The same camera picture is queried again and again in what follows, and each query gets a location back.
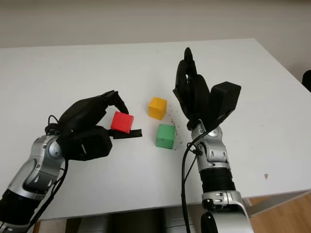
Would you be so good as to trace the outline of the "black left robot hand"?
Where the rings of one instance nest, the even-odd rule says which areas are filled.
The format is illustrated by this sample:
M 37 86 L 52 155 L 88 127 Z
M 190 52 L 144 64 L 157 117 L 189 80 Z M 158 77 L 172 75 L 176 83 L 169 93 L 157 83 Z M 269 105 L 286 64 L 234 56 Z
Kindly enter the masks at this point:
M 58 130 L 64 135 L 89 130 L 100 122 L 109 106 L 115 106 L 122 113 L 129 113 L 118 91 L 111 90 L 75 102 L 59 118 Z

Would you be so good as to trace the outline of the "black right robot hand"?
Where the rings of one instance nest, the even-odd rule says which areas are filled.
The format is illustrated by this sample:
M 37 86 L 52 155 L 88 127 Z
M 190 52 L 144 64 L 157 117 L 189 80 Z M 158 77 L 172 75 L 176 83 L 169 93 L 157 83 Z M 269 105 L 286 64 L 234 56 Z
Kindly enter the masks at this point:
M 201 118 L 203 108 L 208 104 L 209 89 L 204 77 L 197 72 L 189 47 L 184 51 L 184 59 L 178 64 L 173 93 L 190 122 Z

